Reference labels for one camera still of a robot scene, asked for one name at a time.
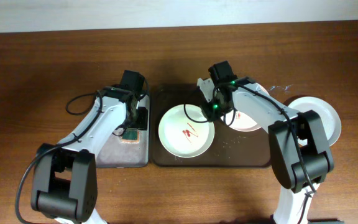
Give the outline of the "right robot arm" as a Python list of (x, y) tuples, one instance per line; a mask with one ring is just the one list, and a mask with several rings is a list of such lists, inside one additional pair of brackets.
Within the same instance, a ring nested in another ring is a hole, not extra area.
[(249, 77), (238, 78), (227, 61), (208, 69), (208, 79), (199, 78), (201, 104), (208, 122), (231, 111), (251, 117), (268, 134), (270, 163), (281, 185), (274, 223), (308, 223), (311, 201), (334, 159), (320, 115), (289, 108), (266, 94)]

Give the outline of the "cream plate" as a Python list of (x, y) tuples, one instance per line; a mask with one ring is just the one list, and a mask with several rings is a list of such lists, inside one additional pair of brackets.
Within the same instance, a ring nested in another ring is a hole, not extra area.
[(158, 124), (162, 146), (172, 155), (192, 158), (206, 152), (215, 135), (214, 124), (197, 123), (203, 114), (195, 105), (177, 105), (170, 108)]

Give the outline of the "pinkish white plate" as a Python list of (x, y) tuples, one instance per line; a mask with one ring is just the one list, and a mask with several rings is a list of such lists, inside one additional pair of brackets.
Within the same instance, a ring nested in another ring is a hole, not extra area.
[(240, 132), (252, 132), (261, 128), (249, 115), (238, 111), (235, 107), (230, 112), (221, 116), (220, 119), (231, 129)]

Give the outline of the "green and orange sponge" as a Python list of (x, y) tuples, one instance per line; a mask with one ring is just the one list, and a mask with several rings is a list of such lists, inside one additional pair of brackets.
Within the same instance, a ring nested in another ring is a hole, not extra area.
[(121, 142), (126, 144), (137, 144), (140, 141), (140, 133), (137, 129), (127, 129), (120, 137)]

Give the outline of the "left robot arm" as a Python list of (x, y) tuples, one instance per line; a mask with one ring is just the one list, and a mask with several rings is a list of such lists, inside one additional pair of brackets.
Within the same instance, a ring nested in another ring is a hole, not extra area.
[(125, 70), (120, 83), (93, 94), (85, 118), (56, 145), (42, 144), (34, 170), (30, 205), (59, 223), (104, 223), (96, 211), (97, 161), (101, 167), (148, 163), (150, 92), (139, 72)]

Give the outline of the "pale grey plate front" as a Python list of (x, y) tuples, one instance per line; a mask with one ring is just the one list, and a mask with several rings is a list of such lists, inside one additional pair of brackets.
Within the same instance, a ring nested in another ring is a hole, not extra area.
[(300, 112), (309, 110), (317, 112), (322, 120), (329, 145), (332, 146), (337, 142), (342, 130), (341, 119), (329, 103), (320, 98), (304, 96), (293, 100), (288, 107)]

